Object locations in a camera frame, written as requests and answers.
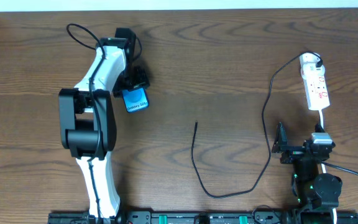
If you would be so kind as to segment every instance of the wooden tabletop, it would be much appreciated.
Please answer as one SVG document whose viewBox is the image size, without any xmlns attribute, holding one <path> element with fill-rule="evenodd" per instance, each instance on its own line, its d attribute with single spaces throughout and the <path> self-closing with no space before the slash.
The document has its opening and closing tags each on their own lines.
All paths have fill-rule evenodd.
<svg viewBox="0 0 358 224">
<path fill-rule="evenodd" d="M 117 27 L 141 39 L 150 77 L 150 107 L 128 114 L 113 99 L 117 143 L 114 180 L 126 205 L 158 210 L 252 210 L 297 204 L 292 166 L 268 157 L 261 110 L 273 73 L 304 50 L 321 54 L 331 106 L 325 128 L 336 143 L 329 162 L 358 171 L 358 9 L 226 11 L 106 11 L 0 13 L 0 223 L 46 223 L 51 211 L 89 206 L 83 175 L 60 142 L 58 92 L 88 71 L 94 52 L 65 26 L 75 22 L 98 37 Z M 85 33 L 79 38 L 93 45 Z M 283 122 L 301 145 L 318 122 L 308 110 L 295 60 L 275 80 L 265 120 L 270 143 Z M 357 210 L 358 177 L 328 169 L 343 181 L 339 210 Z"/>
</svg>

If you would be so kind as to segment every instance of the power strip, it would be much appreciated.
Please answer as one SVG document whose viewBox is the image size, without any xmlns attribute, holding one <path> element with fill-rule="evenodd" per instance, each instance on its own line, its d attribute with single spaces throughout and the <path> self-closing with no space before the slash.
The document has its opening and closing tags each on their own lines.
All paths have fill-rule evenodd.
<svg viewBox="0 0 358 224">
<path fill-rule="evenodd" d="M 309 110 L 318 111 L 329 106 L 328 90 L 324 74 L 324 65 L 317 68 L 316 63 L 320 59 L 310 53 L 299 57 L 301 62 L 301 76 L 305 84 L 306 98 Z"/>
</svg>

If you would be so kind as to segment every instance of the white cord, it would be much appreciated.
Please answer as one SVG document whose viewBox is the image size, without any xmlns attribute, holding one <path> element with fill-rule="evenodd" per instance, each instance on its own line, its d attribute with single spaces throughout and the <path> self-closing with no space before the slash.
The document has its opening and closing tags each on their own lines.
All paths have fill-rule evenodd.
<svg viewBox="0 0 358 224">
<path fill-rule="evenodd" d="M 320 126 L 324 129 L 324 117 L 323 117 L 323 110 L 318 110 L 318 113 L 320 115 Z M 327 173 L 326 171 L 326 166 L 324 164 L 321 164 L 321 170 L 323 171 L 323 173 Z M 336 224 L 337 222 L 337 214 L 336 214 L 336 209 L 333 208 L 333 219 L 334 219 L 334 224 Z"/>
</svg>

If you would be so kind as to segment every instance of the wood grain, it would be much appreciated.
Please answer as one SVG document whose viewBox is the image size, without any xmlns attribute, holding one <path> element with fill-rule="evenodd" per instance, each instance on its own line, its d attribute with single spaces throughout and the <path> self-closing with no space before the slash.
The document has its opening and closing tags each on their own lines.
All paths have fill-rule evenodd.
<svg viewBox="0 0 358 224">
<path fill-rule="evenodd" d="M 142 40 L 150 108 L 125 112 L 114 99 L 114 179 L 126 205 L 154 210 L 252 210 L 296 205 L 291 166 L 273 155 L 251 193 L 213 200 L 202 191 L 195 160 L 214 194 L 251 187 L 267 159 L 260 112 L 273 72 L 299 52 L 321 54 L 331 106 L 330 161 L 358 171 L 358 9 L 0 13 L 0 217 L 45 223 L 47 213 L 86 210 L 82 173 L 60 143 L 57 94 L 87 72 L 94 53 L 72 41 L 69 22 L 112 36 L 130 27 Z M 78 32 L 83 40 L 93 41 Z M 299 65 L 278 74 L 265 112 L 270 142 L 282 121 L 292 144 L 313 131 Z M 358 211 L 358 177 L 342 178 L 340 209 Z"/>
</svg>

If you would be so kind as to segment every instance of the white backdrop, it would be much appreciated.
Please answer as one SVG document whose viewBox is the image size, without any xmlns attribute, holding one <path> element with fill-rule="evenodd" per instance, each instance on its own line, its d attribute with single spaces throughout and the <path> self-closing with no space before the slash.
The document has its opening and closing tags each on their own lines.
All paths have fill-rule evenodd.
<svg viewBox="0 0 358 224">
<path fill-rule="evenodd" d="M 0 0 L 0 12 L 358 7 L 358 0 Z"/>
</svg>

